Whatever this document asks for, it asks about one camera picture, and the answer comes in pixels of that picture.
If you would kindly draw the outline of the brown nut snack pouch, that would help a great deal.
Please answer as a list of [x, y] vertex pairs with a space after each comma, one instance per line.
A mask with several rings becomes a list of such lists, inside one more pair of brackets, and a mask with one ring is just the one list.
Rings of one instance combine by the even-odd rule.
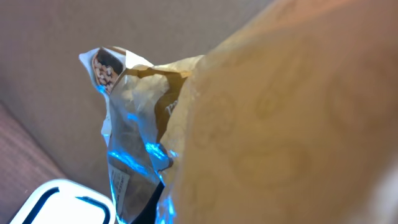
[[79, 56], [119, 223], [396, 223], [397, 1], [276, 1], [206, 55]]

